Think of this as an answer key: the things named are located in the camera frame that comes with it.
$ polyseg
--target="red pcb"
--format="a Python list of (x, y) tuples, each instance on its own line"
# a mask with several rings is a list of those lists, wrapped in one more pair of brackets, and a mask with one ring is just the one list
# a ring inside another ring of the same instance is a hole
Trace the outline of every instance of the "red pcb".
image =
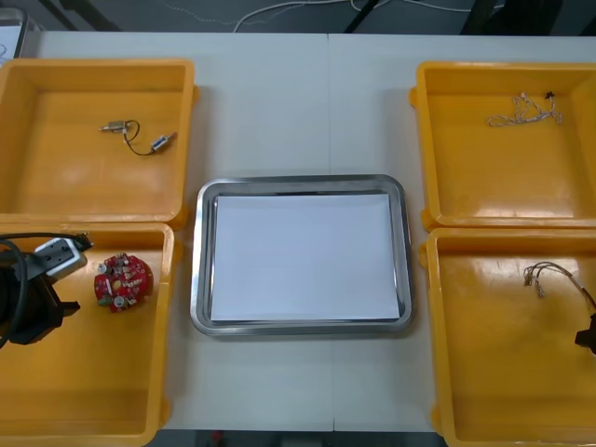
[(141, 302), (152, 282), (151, 270), (136, 256), (120, 253), (106, 259), (95, 277), (98, 305), (122, 312)]

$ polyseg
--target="white paper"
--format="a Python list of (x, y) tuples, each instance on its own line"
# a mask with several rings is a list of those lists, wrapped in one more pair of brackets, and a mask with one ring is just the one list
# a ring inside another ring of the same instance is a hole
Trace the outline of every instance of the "white paper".
[(219, 197), (212, 320), (399, 315), (387, 195)]
[(20, 26), (0, 26), (0, 66), (14, 57), (19, 34)]

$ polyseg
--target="electrical connector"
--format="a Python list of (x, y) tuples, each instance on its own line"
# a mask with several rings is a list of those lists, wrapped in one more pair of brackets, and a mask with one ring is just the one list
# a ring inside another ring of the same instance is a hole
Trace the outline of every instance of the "electrical connector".
[(151, 152), (157, 152), (158, 150), (168, 146), (172, 140), (176, 138), (176, 132), (170, 135), (162, 135), (157, 140), (151, 143)]
[(100, 132), (124, 133), (129, 128), (128, 121), (110, 121), (107, 126), (99, 128)]

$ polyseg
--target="metal tray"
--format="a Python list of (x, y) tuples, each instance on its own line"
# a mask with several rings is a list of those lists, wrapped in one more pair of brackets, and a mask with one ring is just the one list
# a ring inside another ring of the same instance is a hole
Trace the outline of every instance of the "metal tray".
[[(292, 321), (211, 320), (218, 197), (364, 194), (388, 195), (399, 318)], [(409, 326), (413, 317), (413, 281), (410, 257), (410, 233), (403, 188), (391, 177), (385, 175), (329, 175), (216, 180), (203, 186), (198, 193), (196, 204), (191, 318), (196, 328), (207, 335), (400, 332)]]

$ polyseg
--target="white table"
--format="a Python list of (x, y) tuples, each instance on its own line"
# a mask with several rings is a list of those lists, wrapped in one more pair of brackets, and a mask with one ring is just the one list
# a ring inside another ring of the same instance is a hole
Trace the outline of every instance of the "white table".
[(418, 141), (408, 90), (426, 60), (596, 61), (595, 38), (46, 33), (44, 58), (190, 59), (187, 200), (216, 177), (386, 173), (406, 191), (417, 318), (406, 336), (215, 340), (189, 318), (191, 232), (176, 278), (166, 428), (429, 431), (434, 400)]

